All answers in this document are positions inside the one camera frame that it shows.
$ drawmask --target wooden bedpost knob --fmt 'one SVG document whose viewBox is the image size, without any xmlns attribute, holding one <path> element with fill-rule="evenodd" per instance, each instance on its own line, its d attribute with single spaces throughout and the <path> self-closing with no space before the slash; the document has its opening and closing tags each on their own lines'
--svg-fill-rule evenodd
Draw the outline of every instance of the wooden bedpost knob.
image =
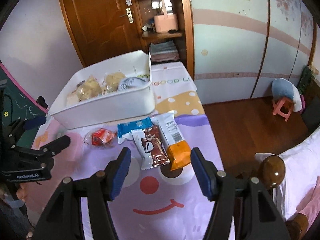
<svg viewBox="0 0 320 240">
<path fill-rule="evenodd" d="M 258 170 L 258 178 L 267 190 L 278 187 L 285 176 L 284 161 L 277 155 L 264 159 Z"/>
<path fill-rule="evenodd" d="M 300 240 L 308 229 L 308 218 L 306 215 L 299 213 L 294 220 L 285 222 L 291 240 Z"/>
</svg>

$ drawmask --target shelf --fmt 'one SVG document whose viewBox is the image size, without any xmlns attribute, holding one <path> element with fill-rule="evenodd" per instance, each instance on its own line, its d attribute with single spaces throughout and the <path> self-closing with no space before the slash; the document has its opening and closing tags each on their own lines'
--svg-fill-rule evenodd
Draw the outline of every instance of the shelf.
<svg viewBox="0 0 320 240">
<path fill-rule="evenodd" d="M 142 38 L 144 40 L 159 40 L 159 39 L 170 39 L 170 38 L 178 38 L 182 37 L 183 33 L 178 31 L 176 33 L 156 33 L 156 32 L 143 32 Z"/>
</svg>

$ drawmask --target pink plastic stool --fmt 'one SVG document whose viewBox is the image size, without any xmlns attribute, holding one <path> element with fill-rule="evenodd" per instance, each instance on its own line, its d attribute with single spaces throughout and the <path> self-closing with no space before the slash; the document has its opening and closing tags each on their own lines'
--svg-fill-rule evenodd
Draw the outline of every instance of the pink plastic stool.
<svg viewBox="0 0 320 240">
<path fill-rule="evenodd" d="M 277 103 L 275 103 L 274 100 L 272 100 L 272 104 L 273 104 L 273 115 L 279 114 L 282 117 L 284 117 L 285 121 L 287 122 L 292 110 L 293 110 L 293 102 L 291 99 L 283 97 L 281 99 L 278 100 Z M 281 111 L 281 108 L 285 107 L 288 110 L 288 113 L 285 114 L 284 112 Z"/>
</svg>

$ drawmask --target pink stripe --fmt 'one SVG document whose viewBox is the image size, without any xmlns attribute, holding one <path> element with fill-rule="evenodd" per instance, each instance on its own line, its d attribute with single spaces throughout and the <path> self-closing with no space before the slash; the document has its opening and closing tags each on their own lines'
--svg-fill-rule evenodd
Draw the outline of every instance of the pink stripe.
<svg viewBox="0 0 320 240">
<path fill-rule="evenodd" d="M 267 23 L 249 18 L 247 16 L 209 9 L 193 9 L 192 14 L 194 24 L 233 27 L 267 35 Z M 298 40 L 275 27 L 270 26 L 269 36 L 298 49 Z M 311 52 L 310 49 L 301 43 L 299 50 L 307 55 L 310 55 Z"/>
<path fill-rule="evenodd" d="M 39 107 L 40 110 L 44 111 L 46 114 L 48 113 L 48 110 L 43 108 L 41 105 L 39 105 L 24 89 L 22 86 L 19 85 L 19 83 L 13 78 L 13 76 L 9 73 L 9 71 L 5 68 L 5 66 L 0 63 L 0 67 L 3 69 L 3 71 L 7 74 L 7 76 L 11 79 L 13 84 L 17 86 L 17 88 L 36 106 Z"/>
<path fill-rule="evenodd" d="M 217 78 L 256 78 L 258 72 L 225 72 L 225 73 L 202 73 L 195 74 L 195 80 L 217 79 Z M 290 75 L 261 73 L 260 78 L 285 78 L 289 79 Z M 292 78 L 299 78 L 300 75 L 291 75 Z"/>
</svg>

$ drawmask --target table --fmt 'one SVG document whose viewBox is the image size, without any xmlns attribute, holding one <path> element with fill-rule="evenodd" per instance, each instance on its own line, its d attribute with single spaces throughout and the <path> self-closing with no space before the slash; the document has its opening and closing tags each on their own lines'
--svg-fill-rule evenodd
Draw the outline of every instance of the table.
<svg viewBox="0 0 320 240">
<path fill-rule="evenodd" d="M 220 154 L 210 124 L 196 93 L 196 86 L 182 63 L 152 66 L 155 93 L 154 114 L 175 110 L 176 122 L 191 148 L 199 147 L 207 160 L 223 170 Z M 92 148 L 83 143 L 87 132 L 98 127 L 116 129 L 114 123 L 66 130 L 52 117 L 38 132 L 33 148 L 37 149 L 64 134 L 70 146 L 55 157 L 52 179 L 42 185 L 30 184 L 27 208 L 30 220 L 36 222 L 57 185 L 65 176 L 74 180 L 105 169 L 123 147 L 132 153 L 131 165 L 120 195 L 109 202 L 119 239 L 202 239 L 211 216 L 213 203 L 202 195 L 191 164 L 181 174 L 169 178 L 160 167 L 140 170 L 141 157 L 133 141 L 109 149 Z M 86 198 L 82 198 L 85 238 L 92 239 Z M 229 239 L 235 239 L 234 225 Z"/>
</svg>

